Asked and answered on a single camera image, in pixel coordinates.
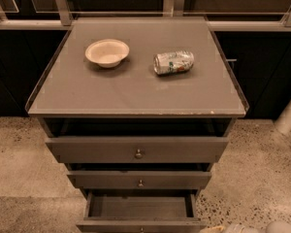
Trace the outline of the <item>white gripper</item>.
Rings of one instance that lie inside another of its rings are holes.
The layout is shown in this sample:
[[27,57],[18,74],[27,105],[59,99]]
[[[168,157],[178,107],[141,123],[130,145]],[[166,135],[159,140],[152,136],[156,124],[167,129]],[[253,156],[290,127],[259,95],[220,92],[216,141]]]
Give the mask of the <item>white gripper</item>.
[[203,233],[259,233],[259,231],[252,227],[247,227],[242,224],[230,224],[226,228],[224,226],[214,226],[203,229]]

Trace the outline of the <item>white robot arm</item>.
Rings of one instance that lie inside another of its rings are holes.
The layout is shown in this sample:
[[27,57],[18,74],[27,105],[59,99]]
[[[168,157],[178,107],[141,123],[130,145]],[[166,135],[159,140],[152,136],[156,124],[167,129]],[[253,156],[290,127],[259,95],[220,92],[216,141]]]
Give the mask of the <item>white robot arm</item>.
[[246,227],[242,224],[230,224],[229,226],[205,228],[199,233],[291,233],[291,224],[283,221],[274,221],[269,223],[265,229]]

